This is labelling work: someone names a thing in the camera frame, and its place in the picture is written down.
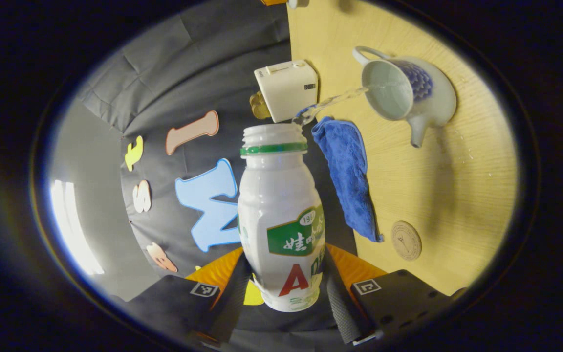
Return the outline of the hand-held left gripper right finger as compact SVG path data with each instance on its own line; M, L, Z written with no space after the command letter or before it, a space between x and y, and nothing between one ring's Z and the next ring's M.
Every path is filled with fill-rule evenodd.
M394 345L440 318L456 300L408 270L387 273L334 245L325 247L331 312L347 345Z

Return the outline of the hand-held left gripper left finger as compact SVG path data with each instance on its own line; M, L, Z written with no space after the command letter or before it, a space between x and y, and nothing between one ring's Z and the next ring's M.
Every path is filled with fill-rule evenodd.
M227 343L251 275L244 250L232 250L185 278L163 277L128 301L128 312L173 341Z

